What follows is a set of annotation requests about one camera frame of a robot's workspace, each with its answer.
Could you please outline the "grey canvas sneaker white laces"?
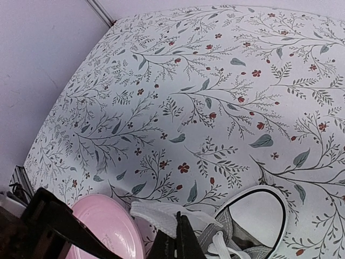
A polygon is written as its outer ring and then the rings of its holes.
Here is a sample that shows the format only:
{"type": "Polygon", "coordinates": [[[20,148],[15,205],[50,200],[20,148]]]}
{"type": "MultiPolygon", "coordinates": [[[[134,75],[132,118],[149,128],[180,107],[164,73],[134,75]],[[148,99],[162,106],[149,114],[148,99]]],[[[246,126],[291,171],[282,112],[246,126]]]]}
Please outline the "grey canvas sneaker white laces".
{"type": "Polygon", "coordinates": [[[254,186],[210,216],[173,203],[132,202],[130,214],[176,237],[176,215],[186,215],[206,258],[272,258],[287,227],[287,202],[271,186],[254,186]]]}

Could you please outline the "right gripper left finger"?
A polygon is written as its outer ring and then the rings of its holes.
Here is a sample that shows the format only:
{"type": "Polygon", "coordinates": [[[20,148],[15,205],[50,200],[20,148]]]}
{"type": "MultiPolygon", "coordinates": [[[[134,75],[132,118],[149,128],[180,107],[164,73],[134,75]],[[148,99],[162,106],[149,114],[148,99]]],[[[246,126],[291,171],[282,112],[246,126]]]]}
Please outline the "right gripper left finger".
{"type": "Polygon", "coordinates": [[[21,220],[27,226],[25,258],[66,258],[71,246],[96,258],[119,257],[45,188],[35,192],[21,220]]]}

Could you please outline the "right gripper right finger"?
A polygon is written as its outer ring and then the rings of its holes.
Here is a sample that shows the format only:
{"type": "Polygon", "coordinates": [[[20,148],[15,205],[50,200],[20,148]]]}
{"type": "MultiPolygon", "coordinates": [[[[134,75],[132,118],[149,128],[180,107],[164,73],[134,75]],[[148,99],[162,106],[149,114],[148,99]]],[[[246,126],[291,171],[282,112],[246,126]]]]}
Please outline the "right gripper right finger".
{"type": "Polygon", "coordinates": [[[152,258],[206,258],[186,215],[176,215],[176,237],[159,230],[152,245],[152,258]]]}

